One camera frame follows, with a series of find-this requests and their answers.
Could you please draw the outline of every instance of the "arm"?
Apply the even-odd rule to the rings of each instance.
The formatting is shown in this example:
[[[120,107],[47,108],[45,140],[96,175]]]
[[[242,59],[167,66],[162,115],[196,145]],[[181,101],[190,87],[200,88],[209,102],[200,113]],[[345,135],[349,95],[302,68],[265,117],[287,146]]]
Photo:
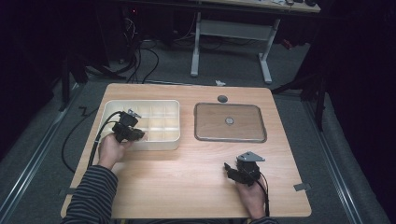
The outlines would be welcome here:
[[[264,186],[262,177],[259,181]],[[250,187],[238,182],[235,182],[235,185],[238,189],[242,204],[245,206],[250,218],[252,219],[250,224],[278,224],[275,219],[265,216],[265,195],[257,183],[254,183]]]
[[[82,177],[62,223],[108,223],[111,206],[117,192],[117,177],[111,172],[132,142],[119,143],[111,133],[99,146],[99,162],[91,166]]]

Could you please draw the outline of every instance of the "gray carpet floor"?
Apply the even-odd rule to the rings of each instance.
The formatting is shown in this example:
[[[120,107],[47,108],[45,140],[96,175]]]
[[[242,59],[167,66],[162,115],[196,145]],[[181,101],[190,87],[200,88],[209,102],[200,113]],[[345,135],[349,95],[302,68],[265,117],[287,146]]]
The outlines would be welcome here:
[[[223,44],[217,49],[216,44],[203,45],[201,51],[200,74],[190,77],[192,46],[174,45],[172,48],[148,42],[144,47],[155,46],[160,60],[158,67],[148,77],[147,83],[184,83],[191,85],[216,85],[216,80],[226,86],[264,87],[274,89],[294,79],[304,59],[309,45],[284,49],[274,45],[268,57],[268,64],[273,76],[273,84],[263,82],[261,68],[255,51],[260,42],[236,48],[233,44]],[[142,63],[137,73],[139,81],[149,73],[156,63],[155,55],[148,50],[141,50]],[[131,72],[123,74],[128,77]],[[106,86],[109,83],[122,82],[105,77],[90,76],[89,82],[81,86],[82,91],[70,105],[60,129],[49,144],[49,151],[33,179],[23,193],[18,205],[10,212],[8,223],[59,223],[60,211],[65,193],[73,174],[67,170],[61,159],[64,139],[75,125],[82,120],[81,106],[87,113],[99,106]],[[55,97],[43,107],[21,135],[20,140],[0,163],[1,194],[4,201],[30,158],[40,143],[52,121],[59,115],[61,106],[61,87],[54,89]],[[275,95],[276,106],[284,125],[290,147],[296,160],[303,182],[312,187],[307,192],[312,207],[310,217],[283,218],[280,223],[350,223],[345,208],[340,200],[337,188],[323,156],[322,146],[317,138],[317,130],[312,125],[312,117],[306,111],[307,103],[301,102],[298,91],[287,91]],[[85,119],[70,135],[65,145],[64,155],[68,164],[77,167],[81,151],[85,146],[96,113]],[[361,173],[359,165],[353,158],[343,136],[336,116],[332,111],[331,100],[326,98],[326,110],[323,116],[324,132],[332,153],[339,164],[343,177],[359,208],[364,223],[389,223],[387,216],[371,192],[369,183]],[[148,220],[137,220],[147,223]]]

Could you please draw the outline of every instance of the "striped sleeve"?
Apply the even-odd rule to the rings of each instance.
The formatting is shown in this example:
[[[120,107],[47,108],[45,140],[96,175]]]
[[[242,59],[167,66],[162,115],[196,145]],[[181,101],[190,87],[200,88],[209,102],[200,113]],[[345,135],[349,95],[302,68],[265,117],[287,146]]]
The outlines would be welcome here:
[[[108,223],[117,192],[117,177],[107,168],[91,166],[82,177],[62,223]]]

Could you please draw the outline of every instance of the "black cable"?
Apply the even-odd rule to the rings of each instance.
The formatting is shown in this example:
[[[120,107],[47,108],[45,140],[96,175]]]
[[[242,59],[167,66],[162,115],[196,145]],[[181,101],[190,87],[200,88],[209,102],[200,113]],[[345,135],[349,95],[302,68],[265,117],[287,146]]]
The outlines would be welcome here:
[[[129,76],[129,78],[126,80],[126,83],[129,83],[129,81],[132,79],[132,83],[134,83],[134,78],[136,78],[136,83],[137,83],[137,70],[140,68],[140,64],[142,62],[142,53],[140,51],[140,45],[138,47],[138,54],[139,54],[139,62],[137,66],[134,67],[134,72]]]
[[[215,46],[214,48],[206,48],[206,47],[203,46],[204,43],[203,43],[203,44],[200,44],[200,47],[201,47],[202,49],[215,50],[215,49],[219,49],[224,43],[233,44],[233,45],[238,45],[238,46],[245,46],[245,45],[250,45],[250,44],[253,44],[253,43],[256,43],[256,42],[258,42],[258,40],[249,39],[249,40],[246,41],[245,43],[237,43],[237,42],[230,41],[230,40],[228,40],[227,38],[221,37],[221,38],[219,39],[218,45]]]
[[[176,45],[179,45],[181,47],[190,47],[190,46],[195,44],[194,40],[190,40],[192,37],[194,37],[194,35],[190,36],[189,38],[182,39],[182,40],[177,40],[177,41],[174,40],[173,43],[176,44]],[[190,42],[190,43],[189,44],[180,44],[180,43],[178,43],[178,42],[183,42],[183,41]]]
[[[182,40],[185,40],[185,39],[190,39],[190,38],[192,38],[192,37],[195,37],[195,35],[190,35],[190,36],[188,36],[188,35],[191,33],[192,28],[194,27],[195,19],[196,19],[196,18],[197,18],[197,12],[194,13],[194,17],[192,18],[192,22],[191,22],[191,26],[190,26],[189,31],[188,31],[185,35],[183,35],[181,38],[179,38],[179,39],[174,39],[173,42],[174,42],[175,44],[179,45],[179,44],[177,43],[177,41],[182,41]]]
[[[205,43],[203,43],[203,41],[200,41],[200,48],[202,48],[202,49],[207,49],[207,50],[215,50],[215,49],[218,49],[218,48],[220,48],[222,45],[223,45],[223,38],[220,38],[220,37],[214,37],[214,36],[210,36],[210,37],[207,37],[207,38],[203,38],[203,40],[206,40],[207,41],[207,43],[209,43],[209,44],[211,44],[211,43],[218,43],[218,45],[217,46],[215,46],[214,48],[206,48],[206,47],[204,47],[203,46],[203,44],[205,44]]]
[[[82,120],[80,120],[73,128],[72,130],[69,132],[69,134],[66,136],[66,138],[64,139],[64,144],[62,145],[62,162],[64,163],[64,165],[67,167],[67,169],[69,169],[73,174],[76,172],[73,168],[71,168],[71,166],[69,164],[67,164],[66,159],[64,158],[64,149],[66,147],[66,143],[67,140],[70,138],[70,136],[72,135],[73,131],[76,130],[76,128],[85,120],[87,119],[90,115],[93,114],[93,112],[97,111],[99,109],[99,107],[97,107],[96,109],[94,109],[92,112],[90,112],[88,115],[85,116],[85,118],[83,118]]]
[[[98,147],[99,140],[100,140],[100,136],[101,136],[101,134],[102,134],[103,129],[106,127],[106,125],[107,125],[108,123],[116,122],[116,121],[110,121],[110,122],[109,122],[109,120],[110,120],[111,118],[113,118],[113,117],[114,117],[115,115],[117,115],[117,114],[122,114],[122,113],[123,113],[123,112],[121,112],[121,111],[117,111],[117,112],[112,113],[112,114],[105,120],[105,122],[103,123],[101,129],[99,130],[98,134],[96,135],[95,142],[93,143],[93,147],[92,147],[91,155],[90,155],[90,160],[88,161],[88,166],[87,166],[87,168],[89,168],[90,166],[92,166],[93,158],[94,158],[94,156],[95,156],[96,148]]]
[[[155,63],[154,68],[145,76],[145,78],[143,78],[142,84],[145,83],[145,81],[149,77],[149,75],[151,75],[151,73],[154,72],[154,70],[157,68],[158,64],[160,63],[160,57],[158,56],[158,54],[156,52],[154,52],[151,49],[146,49],[146,50],[150,51],[151,53],[153,53],[155,55],[155,57],[157,58],[157,62]]]
[[[267,179],[265,178],[265,176],[260,172],[260,174],[262,175],[262,178],[264,179],[264,181],[265,181],[265,187],[266,187],[266,189],[262,186],[262,183],[260,183],[257,179],[255,179],[247,170],[245,170],[245,169],[243,169],[243,171],[245,171],[245,173],[247,173],[249,176],[250,176],[250,178],[251,179],[253,179],[259,186],[260,186],[260,188],[262,189],[262,192],[264,193],[264,196],[265,196],[265,215],[267,216],[267,217],[269,217],[270,216],[270,200],[268,199],[268,192],[269,192],[269,189],[268,189],[268,182],[267,182]]]

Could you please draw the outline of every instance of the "container lid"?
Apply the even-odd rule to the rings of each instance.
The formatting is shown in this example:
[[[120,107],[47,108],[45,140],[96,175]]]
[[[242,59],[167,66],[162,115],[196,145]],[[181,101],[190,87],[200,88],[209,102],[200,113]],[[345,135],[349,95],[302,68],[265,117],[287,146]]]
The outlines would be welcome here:
[[[267,140],[262,112],[255,105],[199,103],[195,105],[194,116],[198,140],[256,143]]]

